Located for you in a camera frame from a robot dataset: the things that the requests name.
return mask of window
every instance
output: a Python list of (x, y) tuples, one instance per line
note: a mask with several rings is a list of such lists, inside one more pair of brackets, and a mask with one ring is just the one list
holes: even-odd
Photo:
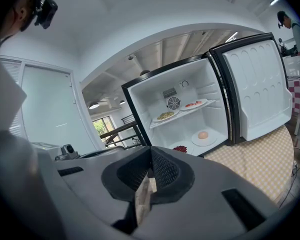
[[(94, 128), (97, 130), (99, 136), (102, 134), (111, 132), (115, 129), (114, 124), (112, 123), (112, 121), (110, 119), (110, 116), (106, 116), (106, 117), (103, 117), (103, 118), (93, 121), (93, 125), (94, 125)], [(110, 136), (102, 138), (101, 140), (104, 143), (109, 138), (110, 138)], [(113, 141), (114, 142), (120, 141), (120, 137), (119, 136), (115, 137), (113, 139)], [(124, 147), (125, 145), (122, 142), (118, 142), (115, 144), (111, 144), (108, 147), (114, 147), (114, 146), (123, 146)]]

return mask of yellow checkered tablecloth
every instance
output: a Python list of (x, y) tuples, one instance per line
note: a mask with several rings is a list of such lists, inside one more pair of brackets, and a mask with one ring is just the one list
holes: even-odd
[(204, 158), (230, 168), (276, 201), (291, 178), (294, 146), (283, 125), (252, 141), (224, 145)]

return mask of white plate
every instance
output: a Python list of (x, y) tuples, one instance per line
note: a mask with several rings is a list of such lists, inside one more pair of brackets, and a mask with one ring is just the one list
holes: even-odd
[[(199, 138), (198, 134), (201, 132), (207, 132), (208, 138), (204, 138), (204, 139)], [(191, 141), (197, 146), (209, 146), (209, 145), (215, 143), (216, 140), (217, 140), (217, 135), (209, 129), (199, 130), (194, 135), (192, 135), (192, 138), (191, 138)]]
[(165, 121), (165, 120), (167, 120), (167, 119), (169, 119), (169, 118), (174, 117), (176, 114), (178, 114), (178, 113), (179, 113), (179, 110), (176, 109), (176, 110), (174, 110), (174, 111), (169, 111), (169, 112), (174, 112), (174, 114), (173, 114), (172, 116), (169, 116), (169, 117), (165, 118), (165, 119), (158, 120), (157, 118), (160, 117), (160, 115), (162, 114), (162, 113), (161, 113), (161, 114), (159, 114), (158, 116), (156, 116), (155, 118), (153, 118), (152, 121), (155, 122), (155, 123), (161, 122), (161, 121)]
[(174, 148), (176, 148), (178, 146), (185, 146), (186, 153), (189, 155), (191, 155), (192, 152), (194, 151), (193, 144), (189, 141), (184, 141), (184, 140), (173, 143), (172, 145), (169, 146), (169, 149), (173, 150)]
[(198, 104), (198, 105), (192, 105), (192, 106), (182, 106), (180, 108), (180, 110), (193, 110), (193, 109), (196, 109), (197, 107), (200, 107), (202, 106), (203, 104), (205, 104), (208, 100), (206, 98), (202, 98), (202, 99), (196, 99), (194, 102), (189, 102), (188, 104), (190, 103), (196, 103), (196, 101), (199, 101), (199, 102), (202, 102), (201, 104)]

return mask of railing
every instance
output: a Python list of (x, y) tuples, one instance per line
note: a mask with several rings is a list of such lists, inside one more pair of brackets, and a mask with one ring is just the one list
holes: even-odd
[[(120, 139), (118, 141), (114, 141), (114, 138), (118, 136), (118, 133), (123, 132), (123, 131), (125, 131), (127, 129), (130, 129), (130, 128), (134, 129), (135, 135), (132, 135), (132, 136), (127, 137), (127, 138)], [(106, 137), (110, 137), (104, 143), (104, 145), (106, 147), (109, 147), (109, 145), (112, 145), (112, 144), (116, 144), (116, 143), (119, 143), (119, 142), (123, 142), (123, 141), (129, 140), (129, 139), (132, 139), (134, 137), (138, 137), (140, 143), (135, 144), (135, 145), (131, 145), (131, 146), (127, 146), (126, 147), (127, 149), (134, 148), (134, 147), (141, 146), (141, 145), (142, 146), (146, 146), (147, 145), (146, 142), (145, 142), (145, 140), (144, 140), (144, 138), (141, 135), (141, 132), (139, 131), (139, 128), (137, 126), (137, 122), (136, 121), (129, 122), (126, 125), (120, 126), (117, 129), (114, 129), (112, 131), (109, 131), (109, 132), (106, 132), (106, 133), (100, 135), (101, 139), (106, 138)]]
[(129, 123), (135, 121), (135, 117), (134, 117), (133, 114), (131, 114), (131, 115), (128, 115), (128, 116), (122, 118), (121, 120), (123, 121), (123, 123), (124, 123), (125, 125), (127, 125), (127, 124), (129, 124)]

